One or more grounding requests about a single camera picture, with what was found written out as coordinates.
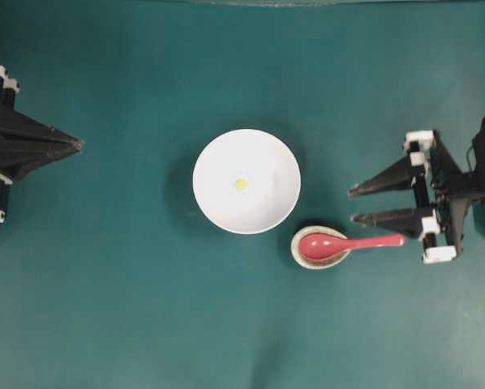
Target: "green tabletop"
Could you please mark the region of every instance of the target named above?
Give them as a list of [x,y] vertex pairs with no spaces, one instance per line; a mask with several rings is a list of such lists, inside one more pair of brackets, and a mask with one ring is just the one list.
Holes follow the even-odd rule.
[[[346,191],[436,128],[457,163],[485,115],[485,1],[239,7],[0,2],[16,108],[85,140],[14,184],[0,227],[1,388],[485,388],[485,237],[425,266],[421,245],[326,271],[302,226],[377,235],[355,212],[410,192]],[[239,236],[197,207],[215,136],[288,144],[297,207]]]

